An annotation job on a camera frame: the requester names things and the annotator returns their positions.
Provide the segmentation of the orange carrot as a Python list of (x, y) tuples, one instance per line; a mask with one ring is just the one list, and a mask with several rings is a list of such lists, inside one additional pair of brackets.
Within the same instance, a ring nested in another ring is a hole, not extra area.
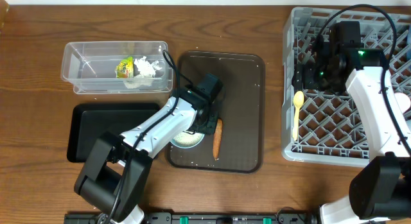
[(213, 139), (213, 158), (215, 160), (218, 159), (219, 152), (220, 152), (220, 145), (222, 141), (222, 130), (223, 130), (223, 121), (221, 119), (217, 120), (216, 130), (214, 132), (214, 139)]

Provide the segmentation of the pale yellow plastic spoon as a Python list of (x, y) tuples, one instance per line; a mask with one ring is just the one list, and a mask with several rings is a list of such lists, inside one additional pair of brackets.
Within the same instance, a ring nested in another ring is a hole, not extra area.
[(294, 141), (296, 141), (298, 139), (298, 133), (299, 133), (299, 113), (300, 113), (301, 107), (304, 105), (303, 91), (299, 90), (295, 93), (293, 97), (293, 105), (295, 107), (295, 114), (293, 118), (292, 138)]

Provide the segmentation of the white tissue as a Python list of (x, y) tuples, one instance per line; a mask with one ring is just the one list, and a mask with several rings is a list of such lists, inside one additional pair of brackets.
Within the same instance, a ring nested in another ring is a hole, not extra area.
[(147, 57), (134, 59), (134, 76), (132, 78), (125, 78), (123, 83), (128, 89), (137, 89), (139, 87), (150, 87), (153, 84), (158, 71), (162, 69), (159, 65), (159, 61), (153, 62), (147, 61)]

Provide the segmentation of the pink plastic cup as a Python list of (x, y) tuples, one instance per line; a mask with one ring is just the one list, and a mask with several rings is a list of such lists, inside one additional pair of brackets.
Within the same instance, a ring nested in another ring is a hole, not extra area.
[(402, 93), (402, 92), (395, 92), (394, 96), (398, 104), (398, 107), (401, 113), (403, 114), (405, 120), (409, 120), (407, 113), (410, 111), (410, 106), (411, 106), (410, 98), (405, 93)]

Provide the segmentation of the yellow green snack wrapper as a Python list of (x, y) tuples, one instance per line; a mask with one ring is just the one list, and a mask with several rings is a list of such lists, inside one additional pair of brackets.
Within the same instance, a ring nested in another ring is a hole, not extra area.
[(115, 68), (117, 78), (132, 78), (134, 76), (134, 59), (132, 56), (122, 59)]

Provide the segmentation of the dark blue plate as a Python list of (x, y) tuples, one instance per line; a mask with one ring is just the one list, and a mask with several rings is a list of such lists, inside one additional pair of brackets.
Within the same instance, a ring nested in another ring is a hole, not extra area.
[[(407, 45), (411, 46), (411, 32), (408, 32), (407, 35)], [(411, 59), (411, 48), (409, 48), (409, 50), (407, 51), (407, 60)]]

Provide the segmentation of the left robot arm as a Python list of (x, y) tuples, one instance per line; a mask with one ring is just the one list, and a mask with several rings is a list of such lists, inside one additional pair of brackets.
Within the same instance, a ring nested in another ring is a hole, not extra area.
[(220, 79), (204, 76), (196, 86), (178, 88), (165, 106), (137, 127), (97, 138), (74, 184), (74, 191), (105, 215), (105, 223), (141, 223), (142, 197), (154, 157), (178, 134), (211, 135), (218, 115), (213, 103)]

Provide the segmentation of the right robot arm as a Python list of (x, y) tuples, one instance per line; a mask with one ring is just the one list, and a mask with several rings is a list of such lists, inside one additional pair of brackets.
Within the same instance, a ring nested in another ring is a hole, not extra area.
[(349, 194), (319, 209), (319, 223), (365, 223), (410, 217), (410, 129), (389, 78), (389, 57), (365, 49), (357, 21), (338, 22), (329, 40), (316, 39), (311, 73), (316, 89), (348, 92), (365, 130), (370, 162), (350, 183)]

